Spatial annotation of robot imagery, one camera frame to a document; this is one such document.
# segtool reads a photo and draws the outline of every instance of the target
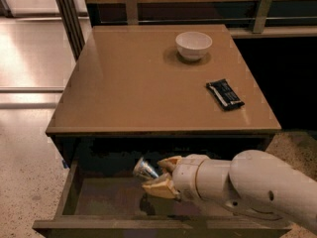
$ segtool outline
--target table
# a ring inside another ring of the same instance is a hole
[[[189,62],[178,54],[175,37],[185,31],[212,38],[212,47],[202,60]],[[246,103],[242,108],[225,112],[208,92],[206,82],[222,78]],[[230,234],[225,231],[227,237],[234,235],[235,228],[256,232],[257,223],[232,215],[219,220],[194,214],[191,217],[197,219],[184,223],[177,218],[173,203],[146,197],[156,213],[151,214],[136,204],[144,195],[136,188],[131,170],[140,156],[154,166],[163,157],[192,152],[231,158],[245,148],[263,148],[260,141],[278,130],[278,121],[225,26],[94,27],[47,129],[72,168],[55,219],[36,221],[34,228],[111,233],[140,228],[146,232],[148,225],[164,236],[164,231],[180,235],[181,230],[199,227],[203,237],[220,221],[227,223],[223,228],[231,228]],[[110,199],[109,191],[124,197],[123,205]],[[107,199],[98,201],[100,194]],[[82,206],[87,202],[96,207]],[[114,205],[125,213],[118,213]],[[182,214],[199,212],[188,207]],[[115,216],[116,223],[109,216]],[[277,226],[278,234],[285,232],[283,224]]]

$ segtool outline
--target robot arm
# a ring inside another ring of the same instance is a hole
[[[164,159],[163,175],[143,182],[154,196],[215,201],[261,219],[289,219],[317,234],[317,182],[266,152],[248,150],[232,161],[189,155]]]

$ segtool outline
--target speckled floor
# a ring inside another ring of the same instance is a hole
[[[74,64],[58,21],[0,18],[0,51],[1,86],[64,86]],[[60,95],[0,94],[0,237],[42,237],[32,225],[53,218],[68,174],[45,134]],[[280,133],[267,151],[317,179],[317,141],[308,133]],[[282,237],[317,236],[294,224]]]

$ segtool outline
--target wooden tabletop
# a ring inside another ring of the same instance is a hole
[[[186,62],[175,38],[209,35],[209,53]],[[226,78],[246,103],[223,111],[205,88]],[[47,129],[64,133],[214,133],[278,130],[272,113],[223,25],[94,27]]]

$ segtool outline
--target white bowl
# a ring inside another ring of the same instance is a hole
[[[176,37],[177,49],[186,60],[202,59],[212,45],[209,36],[199,32],[184,32]]]

